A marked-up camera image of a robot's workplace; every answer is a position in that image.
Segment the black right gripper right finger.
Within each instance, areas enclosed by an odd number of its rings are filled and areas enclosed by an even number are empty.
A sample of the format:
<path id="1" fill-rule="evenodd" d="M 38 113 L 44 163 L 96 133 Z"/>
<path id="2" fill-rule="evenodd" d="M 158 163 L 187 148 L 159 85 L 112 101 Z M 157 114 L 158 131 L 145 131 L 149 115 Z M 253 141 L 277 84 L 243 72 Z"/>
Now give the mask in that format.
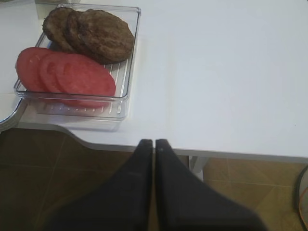
<path id="1" fill-rule="evenodd" d="M 162 231 L 265 231 L 252 210 L 213 190 L 177 157 L 167 140 L 155 142 L 155 196 Z"/>

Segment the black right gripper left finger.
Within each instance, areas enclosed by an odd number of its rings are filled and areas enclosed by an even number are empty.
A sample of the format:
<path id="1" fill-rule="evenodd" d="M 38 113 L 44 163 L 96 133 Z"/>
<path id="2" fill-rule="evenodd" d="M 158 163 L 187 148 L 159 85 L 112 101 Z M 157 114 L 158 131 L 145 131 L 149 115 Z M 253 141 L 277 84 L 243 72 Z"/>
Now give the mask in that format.
<path id="1" fill-rule="evenodd" d="M 60 208 L 47 231 L 146 231 L 153 142 L 141 140 L 127 162 L 92 192 Z"/>

